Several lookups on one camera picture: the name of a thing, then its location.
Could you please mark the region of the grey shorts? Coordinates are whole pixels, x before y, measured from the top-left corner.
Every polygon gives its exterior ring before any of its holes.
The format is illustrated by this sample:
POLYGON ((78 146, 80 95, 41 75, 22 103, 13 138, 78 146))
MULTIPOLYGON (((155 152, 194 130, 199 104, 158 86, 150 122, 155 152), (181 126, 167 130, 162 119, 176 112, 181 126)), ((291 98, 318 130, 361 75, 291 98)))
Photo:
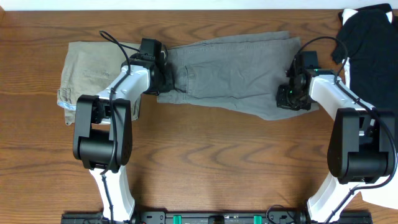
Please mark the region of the grey shorts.
POLYGON ((175 88, 159 103, 218 107, 264 120, 300 116, 306 110, 277 107, 279 85, 301 47, 287 31, 233 35, 181 45, 169 50, 175 88))

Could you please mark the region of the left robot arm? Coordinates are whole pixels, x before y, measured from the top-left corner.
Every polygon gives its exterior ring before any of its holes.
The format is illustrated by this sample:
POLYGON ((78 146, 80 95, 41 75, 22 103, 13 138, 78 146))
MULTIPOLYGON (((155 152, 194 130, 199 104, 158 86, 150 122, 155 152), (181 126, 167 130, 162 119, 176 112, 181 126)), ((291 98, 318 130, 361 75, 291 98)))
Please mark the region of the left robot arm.
POLYGON ((102 223, 129 223, 135 200, 129 190, 126 164, 132 151, 131 105, 142 94, 169 91, 164 50, 140 50, 128 57, 120 74, 96 95, 78 98, 73 155, 96 181, 104 205, 102 223))

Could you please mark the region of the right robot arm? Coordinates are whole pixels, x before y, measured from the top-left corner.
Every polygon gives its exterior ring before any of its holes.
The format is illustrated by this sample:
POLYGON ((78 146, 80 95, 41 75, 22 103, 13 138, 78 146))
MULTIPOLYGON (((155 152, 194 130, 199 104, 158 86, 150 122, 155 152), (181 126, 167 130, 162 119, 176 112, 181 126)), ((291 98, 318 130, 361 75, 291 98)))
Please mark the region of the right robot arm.
POLYGON ((355 95, 333 70, 318 66, 315 52, 296 56, 277 106, 309 110, 318 103, 333 120, 327 151, 329 173, 307 200, 307 223, 333 223, 357 193, 365 202, 397 208, 395 117, 355 95))

